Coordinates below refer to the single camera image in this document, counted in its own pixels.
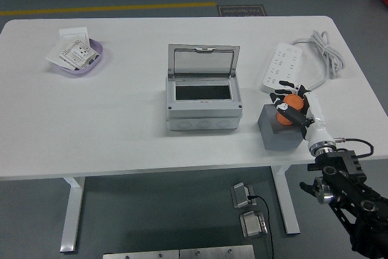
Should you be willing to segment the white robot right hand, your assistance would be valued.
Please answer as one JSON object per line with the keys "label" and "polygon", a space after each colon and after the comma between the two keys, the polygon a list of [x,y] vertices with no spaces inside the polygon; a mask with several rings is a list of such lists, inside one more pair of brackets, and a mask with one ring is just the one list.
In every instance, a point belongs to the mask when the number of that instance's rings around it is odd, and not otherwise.
{"label": "white robot right hand", "polygon": [[[336,151],[336,142],[327,131],[327,125],[316,95],[302,84],[280,81],[285,89],[276,89],[270,99],[277,112],[300,128],[303,138],[308,142],[312,156]],[[296,109],[286,103],[287,97],[297,96],[302,101],[302,108]]]}

